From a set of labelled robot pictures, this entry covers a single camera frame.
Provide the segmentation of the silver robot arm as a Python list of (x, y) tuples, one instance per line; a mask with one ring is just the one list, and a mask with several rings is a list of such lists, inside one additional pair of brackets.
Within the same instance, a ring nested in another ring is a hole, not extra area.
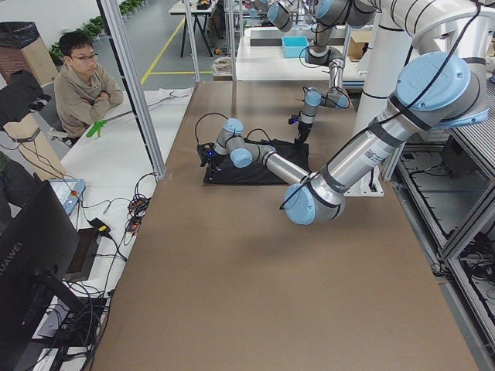
[(318, 107), (347, 109), (350, 99), (343, 89), (345, 56), (329, 44), (335, 26), (347, 24), (354, 28), (366, 25), (374, 16), (376, 8), (359, 1), (319, 1), (316, 5), (315, 39), (305, 49), (305, 62), (309, 65), (325, 66), (329, 69), (329, 89), (322, 93), (315, 87), (304, 89), (302, 110), (291, 117), (291, 124), (298, 124), (297, 146), (303, 145), (315, 121)]
[(360, 27), (379, 12), (406, 32), (418, 56), (398, 74), (385, 109), (357, 132), (318, 172), (250, 143), (243, 124), (226, 120), (217, 140), (198, 145), (202, 163), (216, 168), (229, 157), (237, 168), (255, 162), (288, 183), (282, 209), (297, 224), (333, 220), (344, 210), (348, 189), (372, 172), (413, 134), (479, 124), (488, 117), (484, 60), (494, 29), (494, 10), (477, 1), (321, 1), (316, 41), (306, 60), (332, 63), (332, 27)]

